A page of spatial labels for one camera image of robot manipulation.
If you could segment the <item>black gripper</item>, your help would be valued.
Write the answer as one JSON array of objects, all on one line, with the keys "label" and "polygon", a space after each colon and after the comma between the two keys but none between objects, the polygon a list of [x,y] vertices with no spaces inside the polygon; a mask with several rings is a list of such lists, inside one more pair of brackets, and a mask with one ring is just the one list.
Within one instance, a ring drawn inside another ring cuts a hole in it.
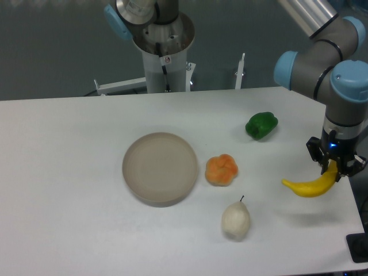
[{"label": "black gripper", "polygon": [[327,133],[322,130],[321,138],[311,137],[306,147],[314,162],[321,166],[321,175],[327,170],[330,161],[336,162],[337,173],[335,182],[345,176],[354,176],[367,166],[367,159],[356,152],[358,138],[338,139],[335,130]]}]

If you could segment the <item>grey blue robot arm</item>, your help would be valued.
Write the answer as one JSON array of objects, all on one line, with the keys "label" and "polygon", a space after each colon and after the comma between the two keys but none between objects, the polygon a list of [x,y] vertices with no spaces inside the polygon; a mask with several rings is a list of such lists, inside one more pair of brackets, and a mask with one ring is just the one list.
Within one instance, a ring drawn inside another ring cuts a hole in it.
[{"label": "grey blue robot arm", "polygon": [[[351,177],[367,165],[356,152],[367,119],[367,64],[350,59],[365,40],[365,27],[354,17],[340,17],[327,1],[280,4],[313,45],[305,53],[283,53],[274,80],[325,105],[321,137],[310,138],[307,149],[323,171],[336,163],[336,181]],[[132,40],[140,50],[149,93],[190,90],[186,51],[194,25],[177,1],[115,1],[104,15],[118,37]]]}]

